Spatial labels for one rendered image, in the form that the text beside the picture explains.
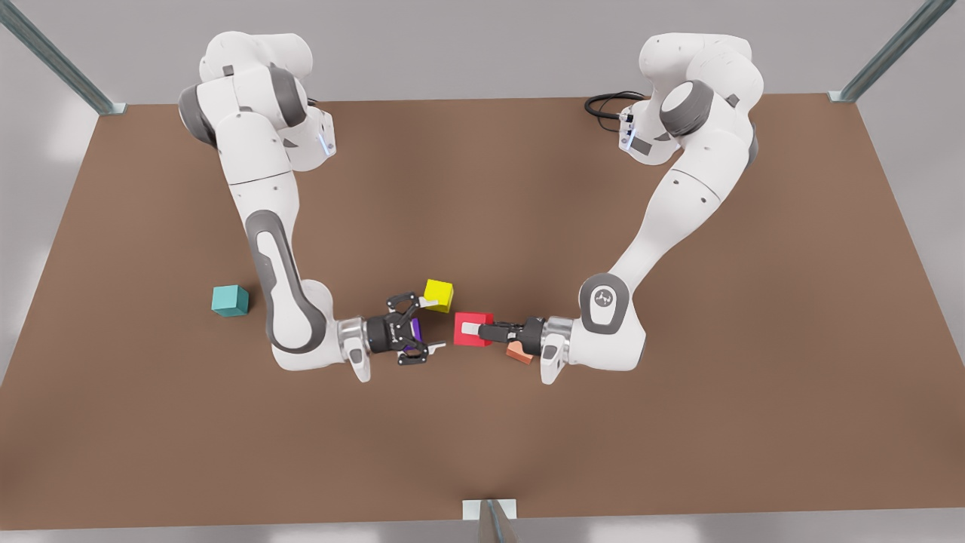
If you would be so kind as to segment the teal wooden cube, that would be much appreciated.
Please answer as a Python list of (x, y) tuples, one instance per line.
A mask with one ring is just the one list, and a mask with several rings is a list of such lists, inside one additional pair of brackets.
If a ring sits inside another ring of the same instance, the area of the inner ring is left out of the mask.
[(239, 285), (217, 286), (211, 296), (211, 310), (223, 317), (248, 313), (249, 293)]

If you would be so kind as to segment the silver frame post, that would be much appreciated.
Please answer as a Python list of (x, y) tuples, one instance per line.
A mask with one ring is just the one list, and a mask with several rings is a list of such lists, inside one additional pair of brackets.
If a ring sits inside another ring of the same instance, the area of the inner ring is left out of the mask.
[(879, 49), (841, 90), (830, 90), (831, 103), (857, 103), (893, 64), (947, 11), (957, 0), (926, 0), (908, 18), (899, 31)]
[(125, 113), (127, 104), (112, 102), (11, 0), (0, 0), (0, 24), (97, 114), (108, 116)]
[(517, 518), (516, 499), (462, 501), (462, 518), (478, 522), (478, 543), (519, 543), (511, 525), (511, 520)]

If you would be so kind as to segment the yellow wooden cube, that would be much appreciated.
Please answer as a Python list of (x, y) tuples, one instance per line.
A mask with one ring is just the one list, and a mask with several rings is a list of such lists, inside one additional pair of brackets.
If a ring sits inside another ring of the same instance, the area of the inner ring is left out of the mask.
[(452, 299), (454, 299), (454, 292), (454, 285), (452, 285), (452, 283), (427, 279), (427, 281), (425, 281), (423, 295), (421, 295), (421, 298), (424, 300), (421, 307), (430, 311), (449, 313)]

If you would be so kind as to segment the red wooden cube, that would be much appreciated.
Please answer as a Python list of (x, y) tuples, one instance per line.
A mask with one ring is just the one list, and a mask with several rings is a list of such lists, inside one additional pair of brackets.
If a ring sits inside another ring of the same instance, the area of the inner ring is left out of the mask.
[(463, 336), (463, 334), (461, 334), (462, 322), (493, 324), (494, 316), (492, 313), (459, 311), (455, 313), (455, 319), (454, 319), (454, 343), (456, 345), (485, 347), (485, 346), (489, 346), (492, 343), (492, 341), (486, 340), (485, 338), (482, 338), (480, 336), (479, 337)]

